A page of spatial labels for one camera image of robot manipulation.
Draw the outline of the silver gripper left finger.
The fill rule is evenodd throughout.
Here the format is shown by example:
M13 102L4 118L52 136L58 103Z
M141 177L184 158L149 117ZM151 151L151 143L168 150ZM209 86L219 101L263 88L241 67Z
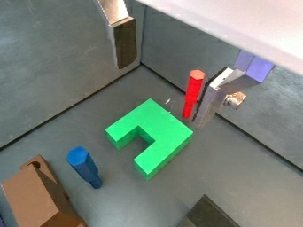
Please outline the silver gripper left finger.
M108 26L114 65L126 67L137 57L136 19L128 14L124 0L93 0Z

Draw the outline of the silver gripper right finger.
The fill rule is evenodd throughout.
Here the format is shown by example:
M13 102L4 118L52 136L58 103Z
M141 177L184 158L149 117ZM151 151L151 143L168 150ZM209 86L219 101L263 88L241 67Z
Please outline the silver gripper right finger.
M229 106L237 109L245 101L244 89L260 84L273 64L247 51L239 51L232 67L224 67L205 83L192 122L203 127L215 113Z

